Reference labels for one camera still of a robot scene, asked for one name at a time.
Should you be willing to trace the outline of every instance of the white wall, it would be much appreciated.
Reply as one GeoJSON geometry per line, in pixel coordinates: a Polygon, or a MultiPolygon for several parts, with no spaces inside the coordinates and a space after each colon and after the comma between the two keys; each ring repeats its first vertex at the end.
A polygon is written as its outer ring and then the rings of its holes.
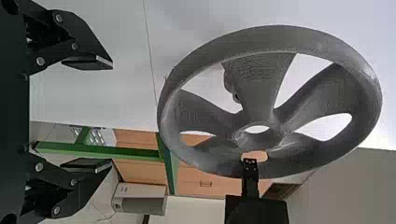
{"type": "Polygon", "coordinates": [[[357,149],[288,198],[290,224],[395,223],[396,152],[357,149]]]}
{"type": "Polygon", "coordinates": [[[169,197],[164,217],[150,217],[149,224],[222,224],[225,201],[169,197]]]}

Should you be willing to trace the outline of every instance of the screw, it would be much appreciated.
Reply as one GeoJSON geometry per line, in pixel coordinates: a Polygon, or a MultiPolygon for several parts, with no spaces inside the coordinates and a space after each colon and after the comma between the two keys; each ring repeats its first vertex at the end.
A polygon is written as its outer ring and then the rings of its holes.
{"type": "Polygon", "coordinates": [[[77,180],[76,179],[72,179],[72,181],[70,182],[70,185],[72,187],[74,187],[77,184],[77,180]]]}
{"type": "Polygon", "coordinates": [[[56,206],[54,209],[53,209],[53,214],[55,215],[55,216],[57,216],[57,215],[59,215],[61,213],[61,207],[60,206],[56,206]]]}
{"type": "Polygon", "coordinates": [[[39,162],[36,166],[35,166],[35,171],[36,172],[41,172],[44,169],[44,165],[43,163],[39,162]]]}
{"type": "Polygon", "coordinates": [[[46,60],[44,60],[43,57],[38,57],[36,60],[38,65],[43,66],[44,64],[46,64],[46,60]]]}
{"type": "Polygon", "coordinates": [[[29,77],[24,73],[21,76],[23,81],[27,81],[29,79],[29,77]]]}
{"type": "Polygon", "coordinates": [[[57,15],[55,16],[55,20],[56,20],[57,22],[63,22],[63,21],[64,21],[64,18],[62,18],[61,15],[57,14],[57,15]]]}
{"type": "Polygon", "coordinates": [[[73,44],[72,44],[72,49],[73,49],[73,50],[78,49],[78,44],[77,44],[77,43],[73,43],[73,44]]]}

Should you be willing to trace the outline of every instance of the wooden cabinet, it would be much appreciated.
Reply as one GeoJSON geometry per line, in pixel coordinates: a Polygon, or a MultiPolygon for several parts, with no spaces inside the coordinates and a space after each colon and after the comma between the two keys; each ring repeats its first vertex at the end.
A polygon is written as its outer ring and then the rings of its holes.
{"type": "MultiPolygon", "coordinates": [[[[242,180],[207,174],[195,168],[180,167],[178,194],[199,198],[223,199],[226,194],[241,195],[242,180]]],[[[264,194],[271,187],[270,180],[261,180],[259,191],[264,194]]]]}
{"type": "MultiPolygon", "coordinates": [[[[158,150],[155,133],[116,130],[118,147],[145,148],[158,150]]],[[[183,135],[183,141],[194,146],[210,136],[183,135]]],[[[117,168],[125,182],[167,185],[163,163],[153,161],[115,160],[117,168]]],[[[270,180],[262,180],[259,184],[261,194],[271,186],[270,180]]],[[[226,178],[199,171],[188,164],[180,163],[177,177],[177,195],[223,199],[226,194],[240,195],[241,179],[226,178]]]]}

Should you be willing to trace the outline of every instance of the propeller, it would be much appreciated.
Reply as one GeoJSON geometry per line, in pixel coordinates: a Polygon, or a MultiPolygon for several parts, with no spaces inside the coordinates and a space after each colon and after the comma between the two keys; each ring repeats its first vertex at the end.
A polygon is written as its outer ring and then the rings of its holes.
{"type": "Polygon", "coordinates": [[[294,26],[262,26],[216,38],[193,51],[171,72],[158,105],[158,125],[165,144],[182,161],[205,172],[240,178],[241,155],[265,151],[260,178],[299,174],[347,154],[374,128],[382,94],[375,72],[342,40],[294,26]],[[275,108],[282,81],[296,54],[332,62],[275,108]],[[230,113],[181,87],[207,67],[221,63],[224,87],[242,106],[230,113]],[[348,113],[352,121],[327,141],[295,133],[322,117],[348,113]],[[263,133],[246,128],[264,125],[263,133]],[[215,136],[195,147],[180,133],[201,131],[215,136]]]}

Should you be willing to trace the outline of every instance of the black mount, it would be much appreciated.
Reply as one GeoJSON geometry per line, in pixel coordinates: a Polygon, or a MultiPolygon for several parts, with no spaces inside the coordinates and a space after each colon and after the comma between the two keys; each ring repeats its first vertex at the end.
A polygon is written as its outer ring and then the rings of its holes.
{"type": "Polygon", "coordinates": [[[0,0],[0,33],[5,118],[0,134],[0,224],[71,216],[111,167],[97,174],[70,172],[30,153],[29,77],[58,62],[79,70],[112,69],[112,59],[82,18],[46,10],[31,0],[0,0]]]}
{"type": "Polygon", "coordinates": [[[260,198],[257,160],[242,161],[242,196],[225,198],[225,224],[289,224],[285,202],[260,198]]]}

